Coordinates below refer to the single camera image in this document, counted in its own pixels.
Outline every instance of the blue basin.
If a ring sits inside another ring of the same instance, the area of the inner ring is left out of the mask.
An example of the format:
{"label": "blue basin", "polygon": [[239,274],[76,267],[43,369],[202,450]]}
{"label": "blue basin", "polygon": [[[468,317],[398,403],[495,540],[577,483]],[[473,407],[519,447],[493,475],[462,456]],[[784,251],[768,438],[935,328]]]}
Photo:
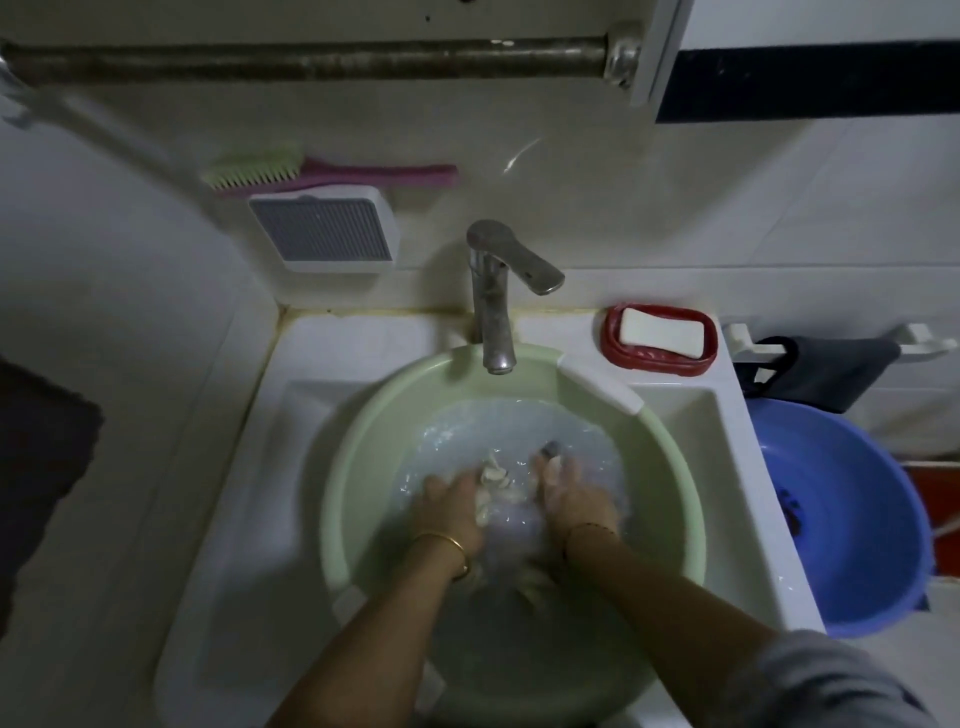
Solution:
{"label": "blue basin", "polygon": [[861,637],[906,616],[924,594],[933,541],[903,468],[836,415],[747,406],[827,633]]}

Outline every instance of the soapy water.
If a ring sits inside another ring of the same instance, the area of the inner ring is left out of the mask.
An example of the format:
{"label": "soapy water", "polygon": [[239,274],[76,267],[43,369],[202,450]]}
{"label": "soapy water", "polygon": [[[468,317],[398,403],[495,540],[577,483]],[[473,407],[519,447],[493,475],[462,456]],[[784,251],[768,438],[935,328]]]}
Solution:
{"label": "soapy water", "polygon": [[[526,496],[510,502],[493,494],[475,569],[453,585],[444,602],[430,659],[447,683],[520,696],[548,685],[573,690],[589,681],[585,676],[601,674],[610,656],[633,636],[550,546],[532,466],[533,457],[553,441],[561,457],[577,458],[585,482],[612,494],[626,519],[630,502],[623,462],[611,437],[557,404],[501,398],[453,404],[414,441],[396,473],[385,523],[396,539],[396,553],[402,553],[401,539],[409,540],[412,498],[430,474],[449,482],[456,473],[481,467],[492,453],[512,488]],[[518,675],[528,677],[517,680]]]}
{"label": "soapy water", "polygon": [[551,402],[491,398],[453,404],[427,424],[396,473],[390,520],[397,526],[405,520],[428,475],[449,482],[495,458],[507,471],[511,493],[490,488],[489,524],[477,563],[485,584],[516,580],[518,570],[549,553],[533,458],[550,441],[560,446],[561,457],[576,457],[585,482],[607,489],[621,515],[628,514],[623,462],[601,427]]}

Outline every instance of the dark towel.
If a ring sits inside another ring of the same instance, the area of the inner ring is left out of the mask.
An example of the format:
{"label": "dark towel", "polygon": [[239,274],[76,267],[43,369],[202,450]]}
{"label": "dark towel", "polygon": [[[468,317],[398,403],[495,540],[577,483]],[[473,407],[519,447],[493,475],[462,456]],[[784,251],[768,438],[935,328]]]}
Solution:
{"label": "dark towel", "polygon": [[100,408],[0,358],[0,636],[14,579],[93,457]]}
{"label": "dark towel", "polygon": [[[769,364],[736,364],[740,387],[748,397],[795,401],[842,414],[900,356],[889,339],[813,339],[771,336],[759,344],[782,344],[786,355]],[[758,369],[776,373],[754,381]]]}

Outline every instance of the faucet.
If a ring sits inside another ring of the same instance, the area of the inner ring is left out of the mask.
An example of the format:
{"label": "faucet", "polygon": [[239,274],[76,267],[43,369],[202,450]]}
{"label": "faucet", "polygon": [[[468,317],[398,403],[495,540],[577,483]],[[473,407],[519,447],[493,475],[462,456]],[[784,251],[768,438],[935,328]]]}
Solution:
{"label": "faucet", "polygon": [[483,365],[492,375],[514,370],[514,335],[507,309],[507,269],[538,296],[564,284],[564,274],[520,244],[514,232],[496,220],[478,220],[467,230],[470,277],[473,281],[473,320],[483,342]]}

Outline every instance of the soap dish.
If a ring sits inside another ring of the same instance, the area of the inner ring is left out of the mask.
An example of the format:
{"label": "soap dish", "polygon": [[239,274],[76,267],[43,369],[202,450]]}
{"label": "soap dish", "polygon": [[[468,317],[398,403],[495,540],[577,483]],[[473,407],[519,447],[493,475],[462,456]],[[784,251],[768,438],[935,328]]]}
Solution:
{"label": "soap dish", "polygon": [[[651,316],[679,321],[699,321],[704,325],[704,355],[699,359],[667,352],[653,347],[635,347],[620,343],[620,320],[623,311],[633,308]],[[713,320],[702,311],[655,303],[619,303],[607,309],[607,317],[600,329],[600,351],[618,367],[643,369],[647,372],[679,376],[699,376],[713,363],[719,347],[717,329]]]}

